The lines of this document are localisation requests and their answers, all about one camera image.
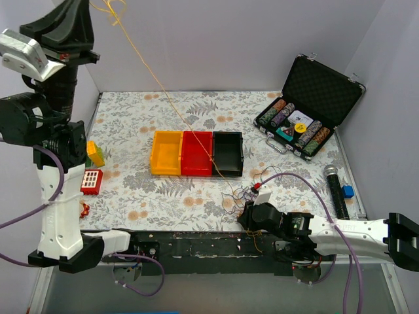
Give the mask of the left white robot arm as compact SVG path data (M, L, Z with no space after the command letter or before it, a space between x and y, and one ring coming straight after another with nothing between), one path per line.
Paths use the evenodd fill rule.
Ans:
M44 17L1 33L1 63L21 74L28 92L1 99L1 140L33 149L41 184L41 238L29 267L78 273L117 253L138 257L130 234L84 234L79 226L87 159L83 121L71 119L79 67L99 60L88 1L64 1Z

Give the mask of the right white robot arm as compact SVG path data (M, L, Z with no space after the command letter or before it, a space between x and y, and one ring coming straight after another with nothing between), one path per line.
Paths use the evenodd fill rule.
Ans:
M310 213L284 213L270 203L247 202L238 217L243 229L264 230L286 242L281 257L292 261L356 254L418 271L418 224L399 213L380 220L336 220Z

